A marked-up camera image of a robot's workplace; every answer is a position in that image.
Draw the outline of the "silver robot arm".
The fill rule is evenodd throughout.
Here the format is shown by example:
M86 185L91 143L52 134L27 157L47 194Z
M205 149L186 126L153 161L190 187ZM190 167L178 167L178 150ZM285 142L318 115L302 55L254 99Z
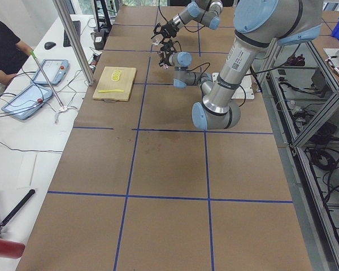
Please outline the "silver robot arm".
M180 29L191 21L216 30L220 24L223 7L222 1L191 1L181 12L170 20L166 20L165 25L158 23L153 30L151 39L158 35L162 36L162 41L175 38Z
M280 46L314 40L320 34L322 10L323 1L240 1L234 12L234 43L216 80L206 72L190 71L192 56L176 51L173 38L190 21L216 30L222 1L191 1L165 25L157 24L154 35L162 36L159 65L174 68L174 87L197 85L202 92L201 102L192 107L194 126L200 130L235 126L241 112L232 97L257 54L273 39Z

